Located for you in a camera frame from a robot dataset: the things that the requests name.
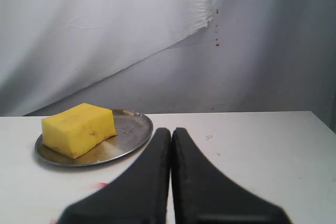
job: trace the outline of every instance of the table surface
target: table surface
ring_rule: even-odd
[[[148,115],[185,127],[206,157],[294,224],[335,223],[336,135],[311,112]],[[57,167],[34,155],[42,117],[0,118],[0,223],[54,223],[62,210],[109,183],[140,155],[92,167]],[[174,221],[171,189],[167,222]]]

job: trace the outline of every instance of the wall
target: wall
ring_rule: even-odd
[[[217,0],[213,11],[208,28],[31,115],[89,102],[145,113],[312,110],[330,123],[334,0]]]

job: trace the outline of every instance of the metal plate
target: metal plate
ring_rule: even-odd
[[[118,136],[111,137],[84,155],[72,159],[43,145],[43,136],[35,143],[36,154],[44,161],[61,166],[88,166],[125,156],[144,145],[151,137],[153,123],[148,116],[130,111],[113,110]]]

